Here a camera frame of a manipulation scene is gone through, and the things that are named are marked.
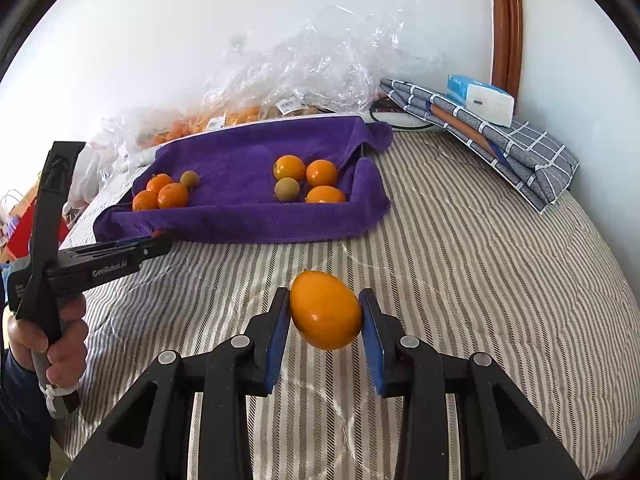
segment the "white strap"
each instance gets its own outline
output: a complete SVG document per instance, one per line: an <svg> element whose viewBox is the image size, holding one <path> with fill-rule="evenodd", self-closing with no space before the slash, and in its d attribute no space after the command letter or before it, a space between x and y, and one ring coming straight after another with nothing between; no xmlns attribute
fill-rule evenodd
<svg viewBox="0 0 640 480"><path fill-rule="evenodd" d="M79 386L80 383L76 383L70 388L59 388L57 386L54 386L53 384L47 384L45 388L40 386L40 391L47 399L47 409L49 410L49 413L56 413L56 407L53 404L53 399L55 399L56 397L63 397L65 395L72 394L78 389Z"/></svg>

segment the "sleeve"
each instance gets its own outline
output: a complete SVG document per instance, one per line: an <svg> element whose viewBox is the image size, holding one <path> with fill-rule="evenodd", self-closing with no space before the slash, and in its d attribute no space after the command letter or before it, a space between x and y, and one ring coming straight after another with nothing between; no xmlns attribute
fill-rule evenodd
<svg viewBox="0 0 640 480"><path fill-rule="evenodd" d="M0 410L15 431L29 443L29 454L43 476L50 462L50 436L53 420L34 372L22 368L11 351L1 350Z"/></svg>

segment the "blue gripper pad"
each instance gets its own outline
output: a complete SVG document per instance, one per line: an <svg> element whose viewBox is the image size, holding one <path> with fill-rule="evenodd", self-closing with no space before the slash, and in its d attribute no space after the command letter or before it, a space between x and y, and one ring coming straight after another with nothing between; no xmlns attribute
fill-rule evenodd
<svg viewBox="0 0 640 480"><path fill-rule="evenodd" d="M291 312L289 310L289 294L287 291L286 298L280 306L278 319L271 333L271 340L267 348L267 371L264 377L264 388L269 394L273 391L273 387L280 376L280 366L282 365L284 347L287 344L290 320Z"/></svg>
<svg viewBox="0 0 640 480"><path fill-rule="evenodd" d="M362 308L362 341L371 373L371 384L375 387L378 395L383 396L385 394L384 354L365 290L358 295L358 303Z"/></svg>

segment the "person's arm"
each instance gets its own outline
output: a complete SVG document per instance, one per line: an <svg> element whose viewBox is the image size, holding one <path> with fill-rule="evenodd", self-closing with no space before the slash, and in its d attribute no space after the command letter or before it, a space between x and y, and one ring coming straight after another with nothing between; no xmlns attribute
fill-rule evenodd
<svg viewBox="0 0 640 480"><path fill-rule="evenodd" d="M14 430L30 444L27 450L30 459L43 476L49 469L49 438L53 421L33 371L31 350L47 352L51 363L47 378L52 384L61 388L74 386L86 368L84 340L88 328L82 320L85 309L84 296L78 296L64 306L60 317L68 323L68 328L62 338L50 347L39 327L26 320L18 321L13 316L9 318L11 350L2 356L0 409Z"/></svg>
<svg viewBox="0 0 640 480"><path fill-rule="evenodd" d="M5 420L25 438L28 444L26 454L38 471L46 476L50 461L52 418L36 374L22 368L11 351L3 352L0 410Z"/></svg>

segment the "tissue box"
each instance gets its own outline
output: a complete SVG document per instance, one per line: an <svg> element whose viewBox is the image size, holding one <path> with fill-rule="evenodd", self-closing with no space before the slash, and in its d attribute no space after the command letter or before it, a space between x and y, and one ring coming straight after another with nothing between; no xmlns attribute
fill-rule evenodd
<svg viewBox="0 0 640 480"><path fill-rule="evenodd" d="M485 121L511 126L514 99L504 90L464 75L450 75L447 97Z"/></svg>

